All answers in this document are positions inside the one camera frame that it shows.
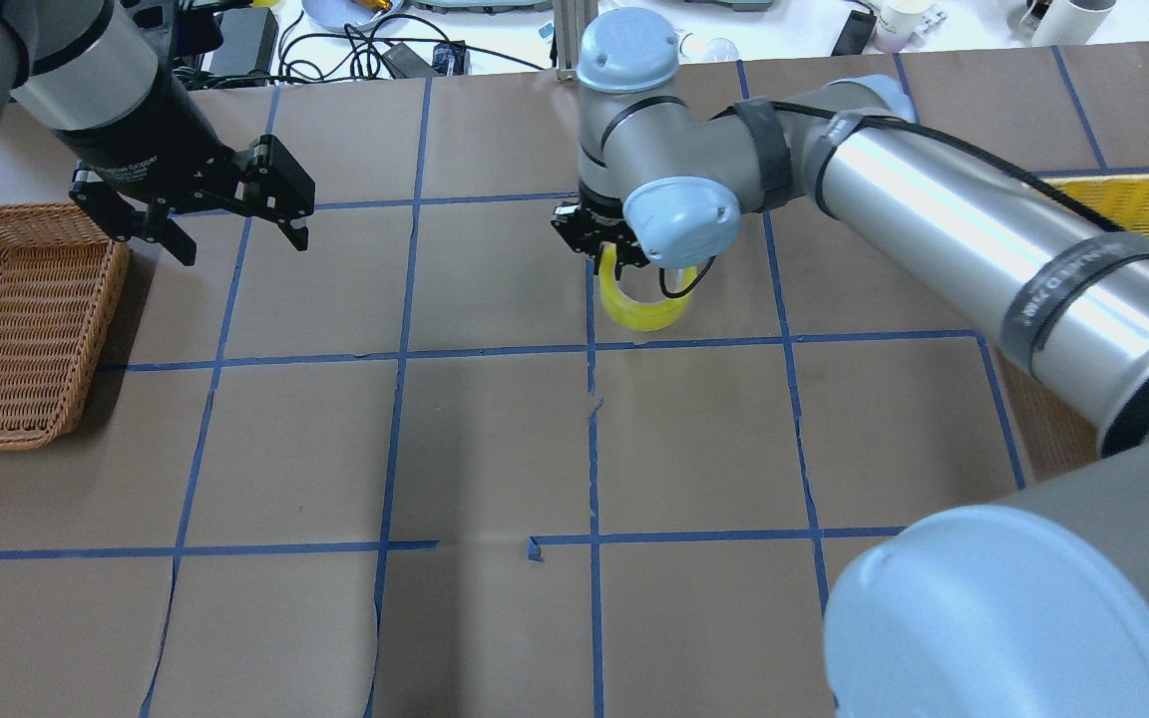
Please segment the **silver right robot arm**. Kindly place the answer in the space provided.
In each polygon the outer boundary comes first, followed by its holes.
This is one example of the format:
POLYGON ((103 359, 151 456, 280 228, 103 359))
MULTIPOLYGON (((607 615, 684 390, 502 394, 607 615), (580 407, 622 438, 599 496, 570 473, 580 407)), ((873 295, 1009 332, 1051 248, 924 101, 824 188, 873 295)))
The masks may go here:
POLYGON ((683 271, 740 218, 809 199, 974 324, 1098 432, 1098 461, 913 523, 830 592, 839 717, 1149 717, 1149 237, 953 136, 897 79, 676 95, 678 37, 620 8, 579 37, 573 250, 683 271))

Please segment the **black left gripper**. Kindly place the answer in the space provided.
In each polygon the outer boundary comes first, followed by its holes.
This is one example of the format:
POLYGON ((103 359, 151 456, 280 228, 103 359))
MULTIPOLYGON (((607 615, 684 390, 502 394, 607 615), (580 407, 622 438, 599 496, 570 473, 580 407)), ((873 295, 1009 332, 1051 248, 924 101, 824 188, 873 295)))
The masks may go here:
POLYGON ((123 117, 54 136, 84 165, 74 170, 70 199, 114 241, 156 244, 179 264, 194 265, 196 242, 172 210, 224 208, 273 223, 293 249, 307 250, 316 192, 310 173, 276 136, 230 149, 168 68, 157 69, 141 103, 123 117), (131 199, 147 207, 137 209, 131 199))

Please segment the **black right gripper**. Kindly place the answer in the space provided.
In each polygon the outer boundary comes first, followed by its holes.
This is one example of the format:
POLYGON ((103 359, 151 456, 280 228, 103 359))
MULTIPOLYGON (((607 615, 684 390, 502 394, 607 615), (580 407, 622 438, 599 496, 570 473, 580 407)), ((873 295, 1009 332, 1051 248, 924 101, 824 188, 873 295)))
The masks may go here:
POLYGON ((570 250, 594 260, 594 276, 601 292, 620 289, 622 267, 650 264, 624 217, 620 201, 600 192, 580 191, 577 200, 562 201, 553 209, 552 227, 570 250))

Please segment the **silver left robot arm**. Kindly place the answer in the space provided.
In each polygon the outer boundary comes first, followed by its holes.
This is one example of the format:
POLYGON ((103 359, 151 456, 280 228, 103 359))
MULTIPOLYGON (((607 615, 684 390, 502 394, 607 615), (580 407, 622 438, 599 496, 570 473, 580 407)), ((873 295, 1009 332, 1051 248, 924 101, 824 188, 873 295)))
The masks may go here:
POLYGON ((177 217, 228 210, 307 248, 310 175, 278 137, 245 150, 221 141, 119 1, 0 1, 0 122, 9 102, 74 152, 70 199, 113 240, 192 265, 177 217))

